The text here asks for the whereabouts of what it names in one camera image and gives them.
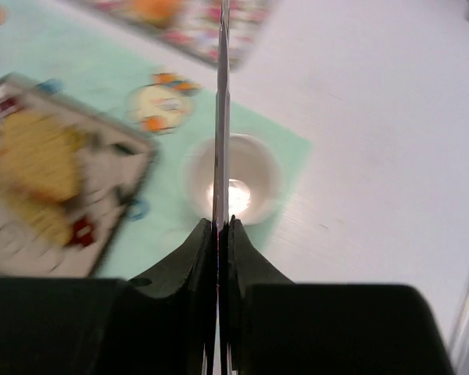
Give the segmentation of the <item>herb bread slice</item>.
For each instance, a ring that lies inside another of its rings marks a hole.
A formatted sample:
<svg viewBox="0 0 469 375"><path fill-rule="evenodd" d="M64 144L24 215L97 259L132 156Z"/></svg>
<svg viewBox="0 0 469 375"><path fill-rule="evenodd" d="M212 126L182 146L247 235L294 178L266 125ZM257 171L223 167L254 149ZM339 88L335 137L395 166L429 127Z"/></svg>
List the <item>herb bread slice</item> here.
<svg viewBox="0 0 469 375"><path fill-rule="evenodd" d="M13 187L50 202L66 202L81 190L77 137L58 117L22 110L0 125L0 167Z"/></svg>
<svg viewBox="0 0 469 375"><path fill-rule="evenodd" d="M35 197L13 187L10 176L0 167L0 202L40 238L67 246L73 236L67 204Z"/></svg>

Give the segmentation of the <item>metal serving tongs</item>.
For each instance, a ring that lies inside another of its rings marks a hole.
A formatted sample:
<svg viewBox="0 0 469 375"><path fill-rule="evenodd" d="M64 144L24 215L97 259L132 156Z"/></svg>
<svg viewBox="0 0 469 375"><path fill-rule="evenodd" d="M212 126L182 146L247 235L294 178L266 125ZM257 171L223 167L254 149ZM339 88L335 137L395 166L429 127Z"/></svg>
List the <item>metal serving tongs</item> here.
<svg viewBox="0 0 469 375"><path fill-rule="evenodd" d="M217 309L220 345L220 372L231 374L229 346L229 308L227 296L228 232L229 232L229 172L231 95L229 91L229 19L230 2L220 2L220 30L218 43L216 132L213 180L213 224L217 232Z"/></svg>

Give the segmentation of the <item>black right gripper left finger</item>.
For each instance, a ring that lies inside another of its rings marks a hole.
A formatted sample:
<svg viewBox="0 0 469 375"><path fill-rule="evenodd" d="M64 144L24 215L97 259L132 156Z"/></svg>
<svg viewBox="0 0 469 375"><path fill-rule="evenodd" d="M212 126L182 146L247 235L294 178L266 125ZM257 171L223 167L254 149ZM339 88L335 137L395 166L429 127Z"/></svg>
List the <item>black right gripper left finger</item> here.
<svg viewBox="0 0 469 375"><path fill-rule="evenodd" d="M0 277L0 374L209 374L212 231L130 280Z"/></svg>

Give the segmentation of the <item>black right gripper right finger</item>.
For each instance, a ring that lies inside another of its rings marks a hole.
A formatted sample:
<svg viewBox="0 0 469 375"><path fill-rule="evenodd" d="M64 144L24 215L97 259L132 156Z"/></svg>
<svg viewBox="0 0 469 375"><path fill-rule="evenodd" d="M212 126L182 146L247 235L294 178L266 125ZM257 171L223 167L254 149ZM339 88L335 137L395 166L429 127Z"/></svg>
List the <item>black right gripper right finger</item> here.
<svg viewBox="0 0 469 375"><path fill-rule="evenodd" d="M405 284L298 284L232 220L227 337L239 374L451 374L432 311Z"/></svg>

